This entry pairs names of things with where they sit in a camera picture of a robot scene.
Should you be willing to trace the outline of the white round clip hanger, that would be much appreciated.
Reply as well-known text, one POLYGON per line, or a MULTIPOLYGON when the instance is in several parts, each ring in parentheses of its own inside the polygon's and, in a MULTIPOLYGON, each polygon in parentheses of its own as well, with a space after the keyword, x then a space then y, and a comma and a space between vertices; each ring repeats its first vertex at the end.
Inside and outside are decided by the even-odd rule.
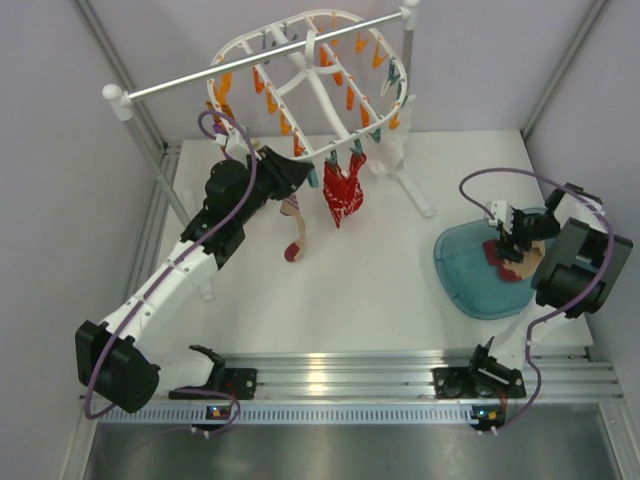
POLYGON ((227 103, 244 122, 266 115, 304 160, 334 160, 339 149, 362 147, 374 173, 400 177, 414 100, 415 23, 412 7, 370 21, 316 9, 269 23, 214 55, 214 67, 262 59, 208 79, 210 101, 227 103), (294 43, 301 49, 264 57, 294 43))

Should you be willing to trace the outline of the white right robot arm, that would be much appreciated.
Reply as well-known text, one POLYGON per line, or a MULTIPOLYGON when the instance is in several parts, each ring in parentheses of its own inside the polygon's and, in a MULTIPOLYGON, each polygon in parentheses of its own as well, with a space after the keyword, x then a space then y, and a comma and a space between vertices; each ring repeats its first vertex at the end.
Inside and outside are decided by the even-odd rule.
POLYGON ((522 398, 522 370, 532 363, 535 346, 604 305, 633 243, 614 234, 600 198, 570 183, 555 187, 541 213, 507 201, 490 202, 484 210, 498 231, 495 257, 505 266, 524 266, 539 244, 552 243, 530 268, 533 299, 506 330, 476 347, 466 372, 478 396, 522 398))

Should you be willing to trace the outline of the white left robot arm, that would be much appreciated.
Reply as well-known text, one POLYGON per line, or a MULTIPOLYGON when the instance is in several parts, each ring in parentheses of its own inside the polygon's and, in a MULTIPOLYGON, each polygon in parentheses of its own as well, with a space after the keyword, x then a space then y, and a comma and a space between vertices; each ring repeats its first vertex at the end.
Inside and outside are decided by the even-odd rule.
POLYGON ((173 398, 194 388, 214 397, 225 388, 225 361, 212 349, 192 345, 186 355, 163 360, 149 340, 207 280, 218 273, 245 239, 245 224, 268 201, 294 194, 312 164, 285 158, 269 147, 255 158, 223 160, 210 170, 201 209, 168 258, 121 307, 75 333, 78 378, 128 413, 158 393, 173 398))

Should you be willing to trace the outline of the red patterned sock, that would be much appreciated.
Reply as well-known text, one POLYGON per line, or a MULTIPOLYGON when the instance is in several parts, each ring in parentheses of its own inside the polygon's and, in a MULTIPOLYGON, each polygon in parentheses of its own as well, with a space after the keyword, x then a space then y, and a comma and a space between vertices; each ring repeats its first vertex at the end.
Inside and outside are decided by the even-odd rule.
POLYGON ((366 161, 364 153, 352 153, 347 171, 337 164, 324 162, 322 192, 336 228, 340 228, 343 220, 358 211, 364 203, 359 172, 366 161))

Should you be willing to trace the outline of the maroon sock pair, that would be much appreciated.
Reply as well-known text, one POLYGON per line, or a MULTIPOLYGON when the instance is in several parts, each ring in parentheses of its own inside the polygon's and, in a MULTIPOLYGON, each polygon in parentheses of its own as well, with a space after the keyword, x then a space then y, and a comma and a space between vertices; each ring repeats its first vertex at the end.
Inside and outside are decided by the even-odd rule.
MULTIPOLYGON (((214 105, 211 101, 206 102, 206 107, 208 109, 220 108, 220 110, 227 116, 233 118, 233 112, 227 103, 216 104, 214 105)), ((227 130, 226 124, 224 120, 218 116, 213 116, 213 131, 207 134, 207 137, 214 141, 216 145, 218 145, 221 151, 226 154, 226 144, 229 137, 229 132, 227 130)))

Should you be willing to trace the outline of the teal plastic basin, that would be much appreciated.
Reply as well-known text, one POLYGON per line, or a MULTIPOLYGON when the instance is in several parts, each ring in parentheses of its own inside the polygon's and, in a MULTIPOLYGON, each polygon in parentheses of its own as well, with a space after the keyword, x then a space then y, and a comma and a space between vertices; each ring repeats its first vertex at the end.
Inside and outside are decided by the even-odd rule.
POLYGON ((479 320, 498 320, 523 311, 535 296, 531 280, 518 279, 492 264, 484 247, 498 239, 483 219, 445 230, 436 240, 433 260, 452 303, 479 320))

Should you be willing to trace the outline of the white metal drying rack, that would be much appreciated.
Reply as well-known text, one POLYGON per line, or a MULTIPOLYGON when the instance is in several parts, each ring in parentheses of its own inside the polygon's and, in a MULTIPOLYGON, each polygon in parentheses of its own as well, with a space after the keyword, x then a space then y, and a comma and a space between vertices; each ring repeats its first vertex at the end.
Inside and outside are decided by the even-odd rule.
POLYGON ((309 185, 341 222, 363 204, 364 166, 397 172, 413 102, 417 9, 407 1, 372 20, 312 10, 239 35, 216 53, 200 73, 209 101, 197 121, 223 159, 211 168, 196 211, 165 187, 183 230, 169 257, 124 303, 125 314, 149 319, 194 291, 210 298, 212 277, 268 202, 278 202, 304 230, 297 193, 309 185))

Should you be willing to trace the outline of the aluminium rail base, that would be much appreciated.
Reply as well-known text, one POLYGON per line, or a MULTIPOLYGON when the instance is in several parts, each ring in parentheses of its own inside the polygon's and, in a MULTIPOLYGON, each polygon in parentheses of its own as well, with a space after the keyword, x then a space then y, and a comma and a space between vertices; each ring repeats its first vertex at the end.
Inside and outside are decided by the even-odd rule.
POLYGON ((468 379, 469 352, 229 355, 221 387, 162 388, 129 413, 96 397, 104 423, 441 424, 497 428, 543 405, 620 403, 613 367, 586 355, 533 360, 510 388, 468 379))

